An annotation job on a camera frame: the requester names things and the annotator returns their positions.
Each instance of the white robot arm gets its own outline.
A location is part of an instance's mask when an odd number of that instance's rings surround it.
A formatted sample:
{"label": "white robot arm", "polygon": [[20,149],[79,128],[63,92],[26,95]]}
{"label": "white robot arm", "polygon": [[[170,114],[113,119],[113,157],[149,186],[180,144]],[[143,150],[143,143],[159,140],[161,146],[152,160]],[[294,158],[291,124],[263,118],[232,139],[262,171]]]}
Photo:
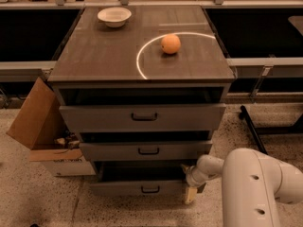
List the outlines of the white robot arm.
{"label": "white robot arm", "polygon": [[203,155],[196,166],[184,171],[193,192],[222,175],[224,227],[279,227],[276,201],[303,201],[303,173],[252,149],[235,149],[225,160]]}

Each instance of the light circle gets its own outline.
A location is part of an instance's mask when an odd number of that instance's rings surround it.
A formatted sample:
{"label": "light circle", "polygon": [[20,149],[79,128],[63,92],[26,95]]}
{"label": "light circle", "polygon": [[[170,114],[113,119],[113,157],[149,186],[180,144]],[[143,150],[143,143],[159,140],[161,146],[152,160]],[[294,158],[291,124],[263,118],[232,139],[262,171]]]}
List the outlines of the light circle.
{"label": "light circle", "polygon": [[[172,33],[172,34],[175,34],[175,35],[197,35],[197,36],[201,36],[201,37],[205,37],[205,38],[208,38],[208,39],[216,39],[215,36],[213,35],[209,35],[209,34],[203,34],[203,33],[195,33],[195,32],[175,32],[175,33]],[[167,36],[168,34],[164,34],[164,35],[160,35],[158,37],[155,37],[153,39],[151,39],[150,41],[148,41],[147,43],[145,43],[141,48],[140,50],[138,51],[137,55],[136,55],[136,60],[135,60],[135,63],[136,63],[136,68],[138,70],[138,72],[140,73],[140,75],[142,76],[143,79],[148,79],[144,73],[141,71],[140,69],[140,63],[139,63],[139,60],[140,60],[140,56],[143,52],[143,50],[149,46],[151,43],[155,42],[156,40],[160,40],[162,39],[163,37]]]}

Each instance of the white bowl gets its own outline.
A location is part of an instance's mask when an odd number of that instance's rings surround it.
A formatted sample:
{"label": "white bowl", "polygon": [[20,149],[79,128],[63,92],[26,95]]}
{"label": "white bowl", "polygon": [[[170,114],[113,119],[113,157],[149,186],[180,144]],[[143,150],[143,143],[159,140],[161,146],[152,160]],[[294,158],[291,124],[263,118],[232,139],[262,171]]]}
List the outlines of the white bowl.
{"label": "white bowl", "polygon": [[109,27],[124,26],[125,22],[132,16],[132,13],[125,8],[108,8],[98,13],[98,18]]}

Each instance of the speckled floor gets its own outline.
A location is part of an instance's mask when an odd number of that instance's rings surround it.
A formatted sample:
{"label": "speckled floor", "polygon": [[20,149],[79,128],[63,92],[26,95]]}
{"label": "speckled floor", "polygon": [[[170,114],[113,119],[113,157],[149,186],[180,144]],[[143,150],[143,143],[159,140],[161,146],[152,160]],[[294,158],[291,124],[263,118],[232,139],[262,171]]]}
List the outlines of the speckled floor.
{"label": "speckled floor", "polygon": [[[256,126],[291,125],[303,104],[245,104]],[[191,205],[182,196],[99,197],[92,176],[53,177],[29,163],[28,149],[6,135],[18,109],[0,110],[0,226],[223,226],[221,179],[209,182]],[[229,104],[213,137],[211,155],[225,158],[234,148],[257,148],[239,120],[240,104]],[[271,156],[303,170],[303,134],[264,135]],[[283,227],[303,226],[303,203],[277,205]]]}

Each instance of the gray cabinet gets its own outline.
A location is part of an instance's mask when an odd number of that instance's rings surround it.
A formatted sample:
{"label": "gray cabinet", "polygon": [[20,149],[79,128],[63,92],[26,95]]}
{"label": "gray cabinet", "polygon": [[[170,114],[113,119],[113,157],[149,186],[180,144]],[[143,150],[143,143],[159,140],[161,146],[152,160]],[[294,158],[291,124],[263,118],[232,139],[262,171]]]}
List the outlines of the gray cabinet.
{"label": "gray cabinet", "polygon": [[[121,28],[98,21],[101,9],[85,9],[49,78],[96,171],[91,189],[181,194],[181,165],[209,153],[232,71],[199,6],[128,7],[132,17]],[[177,54],[163,54],[159,40],[145,46],[172,32],[182,42]]]}

